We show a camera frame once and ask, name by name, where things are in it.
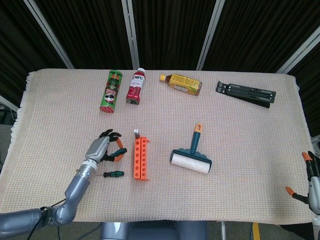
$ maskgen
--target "roller handle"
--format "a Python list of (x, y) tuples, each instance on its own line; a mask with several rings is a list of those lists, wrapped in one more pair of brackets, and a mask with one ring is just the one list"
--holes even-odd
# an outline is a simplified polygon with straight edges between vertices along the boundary
[(194, 131), (193, 131), (193, 137), (192, 137), (191, 148), (190, 148), (190, 153), (192, 155), (196, 153), (201, 133), (202, 133), (202, 124), (198, 123), (197, 125), (195, 125)]

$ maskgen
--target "beige tablecloth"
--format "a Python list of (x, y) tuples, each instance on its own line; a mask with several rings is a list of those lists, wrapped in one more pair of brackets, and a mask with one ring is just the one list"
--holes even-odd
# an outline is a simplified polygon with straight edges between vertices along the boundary
[[(308, 190), (301, 151), (312, 148), (295, 78), (284, 74), (147, 71), (140, 105), (125, 103), (133, 70), (124, 70), (115, 113), (99, 111), (108, 70), (43, 69), (27, 79), (0, 176), (0, 212), (52, 205), (63, 199), (91, 142), (113, 128), (128, 153), (103, 162), (78, 206), (75, 221), (220, 220), (270, 224), (309, 222), (307, 205), (285, 186)], [(203, 82), (192, 96), (160, 82), (178, 73)], [(218, 81), (276, 91), (269, 109), (216, 92)], [(169, 162), (189, 148), (203, 124), (198, 150), (209, 174)], [(148, 182), (133, 178), (133, 130), (147, 136)], [(103, 178), (103, 172), (124, 177)]]

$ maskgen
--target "screwdriver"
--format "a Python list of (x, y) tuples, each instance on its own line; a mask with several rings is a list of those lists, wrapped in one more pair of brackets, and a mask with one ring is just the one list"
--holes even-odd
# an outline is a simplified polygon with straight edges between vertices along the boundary
[(123, 171), (111, 171), (111, 172), (104, 172), (103, 177), (111, 177), (111, 178), (118, 178), (125, 175), (125, 172)]

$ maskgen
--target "robotic hand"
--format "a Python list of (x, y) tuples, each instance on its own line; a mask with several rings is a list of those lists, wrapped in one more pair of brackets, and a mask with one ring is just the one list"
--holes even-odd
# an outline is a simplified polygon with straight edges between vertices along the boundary
[[(124, 148), (117, 132), (109, 129), (93, 141), (85, 154), (85, 160), (70, 185), (65, 191), (63, 204), (28, 209), (10, 213), (0, 213), (0, 239), (7, 239), (38, 230), (45, 225), (66, 225), (71, 223), (77, 212), (77, 207), (84, 196), (92, 177), (96, 174), (98, 164), (103, 161), (117, 162), (122, 159), (127, 149)], [(111, 142), (116, 142), (119, 150), (108, 155)]]
[(308, 151), (308, 153), (303, 152), (302, 157), (306, 164), (308, 176), (308, 196), (299, 195), (288, 186), (285, 187), (285, 190), (294, 199), (308, 204), (310, 210), (316, 214), (315, 219), (312, 221), (313, 235), (315, 240), (320, 240), (320, 158), (311, 151)]

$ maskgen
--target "floor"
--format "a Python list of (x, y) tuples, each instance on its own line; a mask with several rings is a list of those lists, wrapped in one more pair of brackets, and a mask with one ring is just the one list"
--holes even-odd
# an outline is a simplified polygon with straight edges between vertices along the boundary
[[(0, 161), (5, 161), (9, 144), (11, 142), (11, 126), (0, 124)], [(60, 228), (61, 240), (76, 240), (83, 234), (98, 226), (95, 222), (73, 222)], [(215, 221), (208, 222), (208, 239), (221, 239), (221, 224)], [(249, 222), (226, 222), (226, 239), (228, 240), (249, 240), (251, 223)], [(259, 224), (260, 237), (262, 240), (302, 240), (294, 233), (288, 232), (276, 225)], [(21, 235), (10, 238), (11, 240), (25, 240), (28, 235)], [(97, 230), (88, 235), (84, 240), (99, 239), (100, 231)], [(44, 227), (35, 232), (32, 240), (56, 240), (58, 239), (56, 227)]]

